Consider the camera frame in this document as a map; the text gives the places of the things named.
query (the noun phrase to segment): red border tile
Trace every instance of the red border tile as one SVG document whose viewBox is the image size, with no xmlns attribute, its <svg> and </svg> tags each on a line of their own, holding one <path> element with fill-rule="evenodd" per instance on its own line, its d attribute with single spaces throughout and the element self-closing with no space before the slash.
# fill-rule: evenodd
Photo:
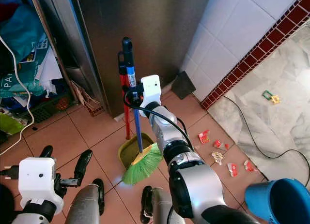
<svg viewBox="0 0 310 224">
<path fill-rule="evenodd" d="M 203 108 L 210 108 L 215 101 L 259 65 L 308 18 L 310 18 L 310 0 L 296 0 L 294 5 L 270 28 L 267 34 L 219 82 L 216 89 L 213 89 L 202 101 Z"/>
</svg>

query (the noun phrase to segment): green broom bristles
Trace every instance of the green broom bristles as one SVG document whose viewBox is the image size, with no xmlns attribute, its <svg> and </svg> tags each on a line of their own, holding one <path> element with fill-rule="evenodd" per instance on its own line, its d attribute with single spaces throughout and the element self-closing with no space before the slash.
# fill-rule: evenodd
<svg viewBox="0 0 310 224">
<path fill-rule="evenodd" d="M 157 143 L 152 144 L 151 150 L 134 165 L 130 165 L 123 175 L 123 182 L 125 184 L 136 184 L 145 178 L 148 178 L 153 171 L 158 167 L 162 155 L 157 146 Z"/>
</svg>

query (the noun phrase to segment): green basket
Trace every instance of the green basket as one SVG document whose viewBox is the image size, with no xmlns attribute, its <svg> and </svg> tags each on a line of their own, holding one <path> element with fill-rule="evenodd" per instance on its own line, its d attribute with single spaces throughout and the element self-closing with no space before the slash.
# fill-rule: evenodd
<svg viewBox="0 0 310 224">
<path fill-rule="evenodd" d="M 66 110 L 72 105 L 72 103 L 73 99 L 69 91 L 52 98 L 50 101 L 43 102 L 31 109 L 34 116 L 34 122 L 40 123 L 53 116 L 55 113 Z M 13 112 L 13 115 L 16 118 L 27 119 L 28 121 L 32 120 L 28 111 L 21 114 L 16 114 Z"/>
</svg>

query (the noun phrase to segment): yellow clip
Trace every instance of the yellow clip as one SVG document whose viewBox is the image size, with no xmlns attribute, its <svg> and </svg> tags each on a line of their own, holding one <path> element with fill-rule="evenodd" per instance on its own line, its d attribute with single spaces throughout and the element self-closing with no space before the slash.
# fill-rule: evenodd
<svg viewBox="0 0 310 224">
<path fill-rule="evenodd" d="M 270 98 L 273 104 L 279 104 L 281 102 L 278 95 L 271 96 Z"/>
</svg>

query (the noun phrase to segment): stainless steel door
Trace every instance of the stainless steel door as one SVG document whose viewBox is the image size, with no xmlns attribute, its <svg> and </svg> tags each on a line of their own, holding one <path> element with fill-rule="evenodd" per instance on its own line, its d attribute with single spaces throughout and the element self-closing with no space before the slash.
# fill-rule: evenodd
<svg viewBox="0 0 310 224">
<path fill-rule="evenodd" d="M 123 112 L 117 53 L 133 41 L 136 77 L 170 83 L 182 65 L 208 0 L 74 0 L 86 27 L 113 116 Z"/>
</svg>

